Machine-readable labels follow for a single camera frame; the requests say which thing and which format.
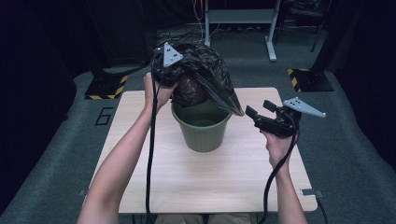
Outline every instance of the yellow and black hazard tape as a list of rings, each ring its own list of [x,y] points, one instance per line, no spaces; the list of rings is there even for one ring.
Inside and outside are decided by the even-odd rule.
[[[294,72],[297,71],[297,70],[306,72],[306,71],[309,71],[309,69],[307,69],[307,68],[288,69],[288,74],[289,74],[289,77],[290,77],[290,80],[291,80],[291,85],[293,85],[293,88],[294,88],[295,91],[301,91],[300,85],[299,85],[299,83],[297,81],[297,78],[294,75]]]
[[[126,83],[126,79],[128,79],[127,76],[123,77],[123,78],[120,80],[120,85],[119,85],[119,87],[117,88],[117,90],[115,91],[114,94],[107,94],[107,95],[101,95],[101,94],[86,95],[86,96],[85,96],[85,99],[87,99],[87,100],[106,100],[106,99],[107,99],[107,100],[113,100],[113,99],[117,99],[117,98],[120,97],[120,95],[121,95],[121,93],[122,93],[122,90],[123,90],[123,88],[124,88],[124,86],[125,86],[125,83]]]

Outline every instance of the green bucket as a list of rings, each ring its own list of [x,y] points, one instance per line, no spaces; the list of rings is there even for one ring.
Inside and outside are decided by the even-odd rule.
[[[193,106],[172,103],[172,114],[180,125],[187,146],[197,152],[213,151],[221,145],[231,117],[211,100]]]

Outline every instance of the gray carpet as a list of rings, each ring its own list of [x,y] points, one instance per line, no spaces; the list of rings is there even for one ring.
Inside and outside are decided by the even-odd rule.
[[[313,188],[325,195],[321,202],[330,223],[396,223],[396,174],[361,132],[334,75],[326,73],[334,87],[330,92],[295,92],[291,85],[287,69],[311,67],[324,37],[311,53],[313,34],[285,29],[276,46],[275,63],[269,62],[263,33],[223,35],[213,40],[211,47],[228,65],[235,87],[275,87],[283,100],[298,96],[327,113],[325,119],[303,116],[298,145]],[[129,75],[124,90],[143,90],[142,78],[148,70]],[[92,75],[82,74],[75,81],[78,94],[69,119],[53,137],[0,223],[76,222],[83,202],[78,193],[90,184],[110,127],[95,126],[96,119],[103,107],[112,107],[106,110],[112,119],[119,99],[84,100]],[[324,223],[319,209],[307,217],[310,223]],[[131,216],[120,215],[120,223],[132,223]],[[276,214],[270,214],[267,223],[276,223]]]

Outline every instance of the human arm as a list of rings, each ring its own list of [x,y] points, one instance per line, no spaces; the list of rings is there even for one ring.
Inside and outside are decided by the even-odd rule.
[[[120,201],[136,167],[151,123],[154,93],[150,73],[144,77],[144,84],[145,105],[132,127],[99,167],[82,206],[78,223],[118,223]],[[169,100],[175,86],[160,87],[157,112]]]
[[[279,138],[271,133],[264,131],[262,133],[267,139],[266,148],[270,154],[270,163],[275,168],[288,152],[291,137]],[[281,224],[308,223],[291,181],[289,161],[290,156],[276,174],[278,222]]]

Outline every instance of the human hand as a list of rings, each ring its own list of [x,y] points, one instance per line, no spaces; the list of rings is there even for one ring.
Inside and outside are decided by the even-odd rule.
[[[154,92],[153,92],[153,87],[152,87],[152,76],[151,73],[146,73],[145,77],[143,78],[144,84],[145,84],[145,108],[152,108],[152,103],[154,99]],[[161,86],[160,90],[158,91],[157,94],[157,113],[160,111],[160,109],[168,102],[169,98],[171,97],[175,87],[177,84],[175,84],[173,87],[165,87]],[[155,82],[155,91],[158,90],[159,84]]]
[[[275,168],[280,160],[282,160],[288,152],[292,136],[287,138],[280,138],[272,133],[268,133],[265,131],[260,131],[260,133],[264,134],[265,138],[267,139],[267,144],[265,147],[268,149],[268,152],[270,154],[270,164],[273,166],[273,168]],[[289,160],[290,156],[287,158],[284,165],[288,166]]]

